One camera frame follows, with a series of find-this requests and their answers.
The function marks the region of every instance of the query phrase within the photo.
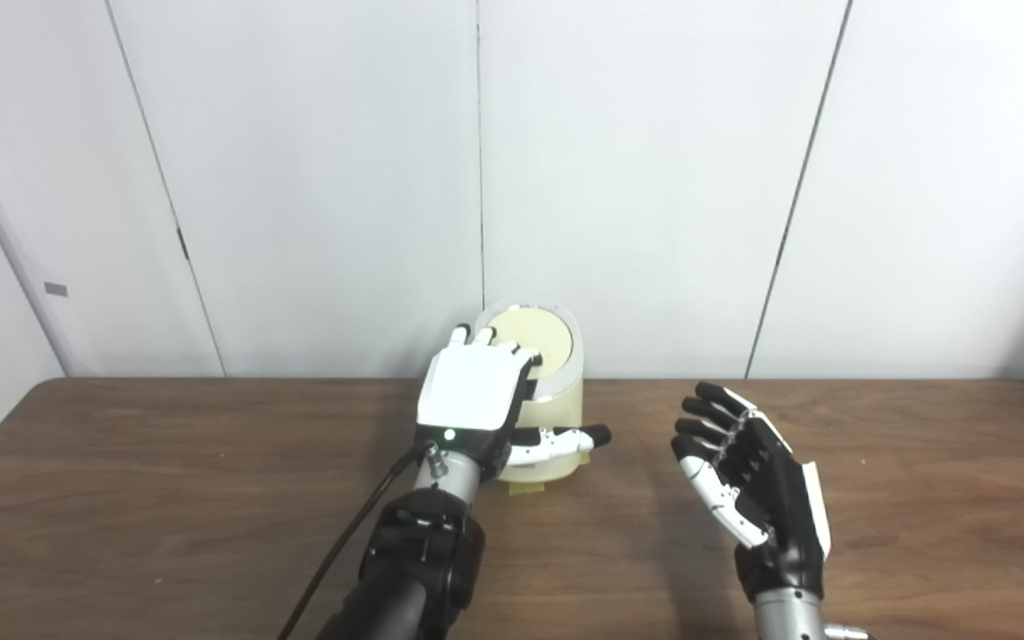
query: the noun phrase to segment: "fingertip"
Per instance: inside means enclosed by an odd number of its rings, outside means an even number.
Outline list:
[[[475,339],[472,339],[472,344],[492,344],[493,339],[496,337],[496,329],[492,327],[484,327],[476,332]]]
[[[453,333],[447,336],[447,341],[450,344],[464,344],[465,340],[468,340],[468,332],[472,331],[467,323],[462,323],[455,328],[453,328]]]

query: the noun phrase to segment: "robotic hand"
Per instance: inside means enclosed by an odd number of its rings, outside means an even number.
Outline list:
[[[423,461],[414,490],[382,507],[361,557],[358,584],[316,640],[442,639],[471,604],[480,571],[484,531],[471,515],[480,482],[499,475],[510,457],[522,461],[609,441],[606,427],[589,427],[587,433],[569,429],[556,433],[556,442],[520,441],[515,422],[538,356],[515,343],[492,345],[492,328],[480,329],[471,341],[468,334],[468,325],[453,329],[446,347],[432,359],[418,400],[415,449],[395,463],[359,515],[418,455]],[[344,538],[352,531],[348,528]],[[281,640],[307,599],[300,600]]]
[[[528,371],[540,359],[514,341],[493,346],[493,337],[490,327],[472,341],[468,325],[453,329],[421,386],[415,435],[470,459],[479,466],[481,481],[496,477],[508,462]]]
[[[698,382],[682,400],[671,449],[715,518],[737,539],[734,562],[761,640],[866,639],[824,625],[824,559],[833,546],[816,463],[792,447],[765,414],[731,390]]]

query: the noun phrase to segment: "brown table surface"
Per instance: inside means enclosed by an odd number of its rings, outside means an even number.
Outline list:
[[[732,381],[819,462],[825,616],[1024,637],[1024,382]],[[460,639],[755,637],[668,441],[689,381],[590,381],[614,441],[543,494],[481,487]],[[412,437],[414,381],[60,380],[0,426],[0,637],[269,639]],[[410,476],[394,484],[406,490]],[[353,584],[366,527],[298,637]]]

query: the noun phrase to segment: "robotic finger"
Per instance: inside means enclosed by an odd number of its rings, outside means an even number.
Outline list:
[[[582,454],[610,442],[606,425],[556,427],[554,429],[517,429],[512,434],[509,466],[537,465],[564,455]]]

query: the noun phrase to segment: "white finger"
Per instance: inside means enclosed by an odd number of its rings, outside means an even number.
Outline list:
[[[493,336],[496,336],[496,330],[492,327],[484,327],[479,332],[476,332],[476,337],[472,339],[472,344],[490,344]]]
[[[453,328],[453,333],[447,336],[450,345],[464,344],[468,340],[468,325],[458,325]]]
[[[525,346],[517,348],[515,353],[512,353],[512,355],[515,356],[516,361],[520,361],[520,365],[527,365],[528,362],[532,365],[540,365],[543,361],[540,359],[540,352],[534,348],[527,348]]]

